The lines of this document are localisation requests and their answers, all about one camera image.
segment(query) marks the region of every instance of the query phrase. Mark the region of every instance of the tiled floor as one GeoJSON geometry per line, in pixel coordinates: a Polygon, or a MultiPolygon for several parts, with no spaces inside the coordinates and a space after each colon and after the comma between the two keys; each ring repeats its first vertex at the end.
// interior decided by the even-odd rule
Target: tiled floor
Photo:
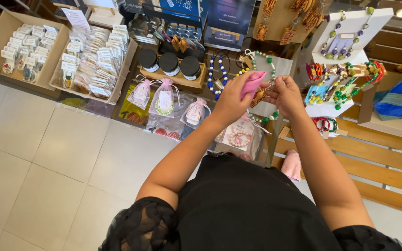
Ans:
{"type": "MultiPolygon", "coordinates": [[[[96,250],[174,146],[0,85],[0,251],[96,250]]],[[[312,198],[305,181],[297,185],[312,198]]],[[[402,241],[402,212],[365,204],[377,228],[402,241]]]]}

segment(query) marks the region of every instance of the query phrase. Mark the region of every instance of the sheer black sleeve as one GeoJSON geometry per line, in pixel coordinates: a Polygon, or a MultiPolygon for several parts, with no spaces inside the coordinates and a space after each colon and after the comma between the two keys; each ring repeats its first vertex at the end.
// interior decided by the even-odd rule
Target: sheer black sleeve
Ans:
{"type": "Polygon", "coordinates": [[[169,203],[145,197],[120,211],[111,222],[99,251],[160,250],[172,241],[177,224],[169,203]]]}
{"type": "Polygon", "coordinates": [[[333,231],[343,251],[402,251],[397,239],[366,225],[350,225],[333,231]]]}

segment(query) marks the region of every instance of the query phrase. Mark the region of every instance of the cardboard box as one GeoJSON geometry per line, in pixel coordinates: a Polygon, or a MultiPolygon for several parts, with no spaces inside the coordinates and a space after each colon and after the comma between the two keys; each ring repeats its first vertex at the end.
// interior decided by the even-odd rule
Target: cardboard box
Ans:
{"type": "Polygon", "coordinates": [[[402,137],[402,119],[382,121],[378,112],[372,105],[377,91],[390,90],[401,80],[402,74],[389,72],[376,87],[370,88],[364,92],[358,117],[358,125],[402,137]]]}
{"type": "Polygon", "coordinates": [[[40,86],[49,90],[54,90],[53,87],[49,85],[49,80],[52,78],[55,67],[58,61],[61,59],[61,51],[63,51],[64,46],[66,46],[69,37],[69,29],[63,24],[41,19],[38,17],[32,17],[25,14],[3,11],[0,16],[0,75],[4,75],[8,78],[8,82],[19,84],[28,83],[31,85],[40,86]],[[43,64],[43,68],[38,76],[35,83],[30,83],[23,80],[23,73],[14,69],[12,73],[6,74],[2,70],[4,58],[1,57],[1,50],[9,42],[9,38],[12,37],[13,32],[16,31],[23,24],[36,25],[36,26],[52,26],[59,29],[59,33],[55,39],[54,45],[52,46],[46,62],[43,64]]]}
{"type": "Polygon", "coordinates": [[[98,100],[98,101],[102,101],[104,103],[115,105],[117,103],[117,100],[120,97],[120,91],[122,89],[123,83],[125,82],[126,76],[130,72],[131,61],[133,60],[136,49],[137,49],[136,41],[134,41],[132,38],[130,38],[130,42],[128,43],[128,48],[126,49],[125,58],[123,60],[122,67],[120,68],[119,77],[117,78],[117,81],[116,81],[116,86],[114,87],[113,91],[111,92],[111,96],[109,97],[108,100],[97,98],[93,94],[86,94],[83,90],[81,90],[76,85],[71,86],[69,89],[63,87],[63,83],[60,81],[61,79],[63,79],[63,71],[61,69],[61,63],[62,63],[61,56],[63,53],[66,52],[66,46],[64,46],[63,50],[59,54],[60,59],[59,59],[57,65],[55,66],[55,71],[54,71],[52,78],[49,81],[49,85],[54,88],[66,91],[66,92],[77,94],[84,98],[90,98],[93,100],[98,100]]]}

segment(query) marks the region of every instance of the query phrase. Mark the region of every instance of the pink cloth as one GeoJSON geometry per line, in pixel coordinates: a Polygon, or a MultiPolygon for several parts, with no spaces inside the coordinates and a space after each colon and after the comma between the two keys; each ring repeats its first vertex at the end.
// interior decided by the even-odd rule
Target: pink cloth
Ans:
{"type": "Polygon", "coordinates": [[[244,83],[243,89],[241,90],[241,99],[244,98],[246,94],[251,94],[254,97],[257,88],[260,86],[261,81],[265,78],[265,71],[257,71],[250,77],[246,83],[244,83]]]}
{"type": "Polygon", "coordinates": [[[295,150],[288,150],[285,161],[282,164],[282,173],[291,181],[300,182],[300,157],[295,150]]]}

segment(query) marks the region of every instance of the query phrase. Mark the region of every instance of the white display stand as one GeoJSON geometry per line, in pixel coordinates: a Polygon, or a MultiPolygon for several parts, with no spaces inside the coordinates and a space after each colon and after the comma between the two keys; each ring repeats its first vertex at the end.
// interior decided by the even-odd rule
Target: white display stand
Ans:
{"type": "MultiPolygon", "coordinates": [[[[359,43],[353,45],[353,52],[351,56],[343,60],[337,59],[327,59],[322,54],[320,54],[322,49],[322,44],[327,42],[336,24],[339,23],[342,13],[331,13],[330,21],[323,21],[318,27],[317,31],[314,33],[311,41],[307,43],[308,46],[304,47],[298,56],[296,71],[294,73],[293,79],[301,89],[309,88],[310,85],[317,85],[317,81],[310,81],[308,73],[306,71],[306,66],[311,63],[319,64],[342,64],[350,62],[351,64],[363,64],[368,61],[368,58],[364,52],[364,47],[375,37],[375,35],[383,28],[383,26],[390,20],[394,15],[392,8],[386,9],[376,9],[372,15],[369,22],[369,27],[364,30],[364,34],[359,37],[359,43]]],[[[345,13],[346,19],[342,21],[341,27],[336,30],[336,33],[356,33],[362,29],[362,25],[366,23],[369,18],[365,10],[361,11],[351,11],[345,13]]],[[[330,76],[330,80],[324,83],[324,86],[331,86],[334,80],[338,76],[330,76]]],[[[353,101],[345,102],[341,104],[341,109],[336,110],[334,108],[334,102],[323,102],[322,104],[306,104],[306,111],[310,117],[337,117],[348,108],[353,105],[353,101]]]]}
{"type": "MultiPolygon", "coordinates": [[[[272,58],[272,63],[276,68],[276,76],[280,75],[289,75],[291,71],[291,66],[293,64],[293,60],[283,59],[279,57],[270,56],[272,58]]],[[[266,76],[263,79],[263,82],[268,81],[271,78],[272,74],[272,66],[267,63],[267,59],[262,56],[256,56],[255,60],[257,61],[258,71],[266,71],[266,76]]],[[[252,114],[257,114],[263,117],[269,117],[275,111],[277,111],[277,106],[268,102],[260,102],[256,106],[249,108],[249,112],[252,114]]]]}

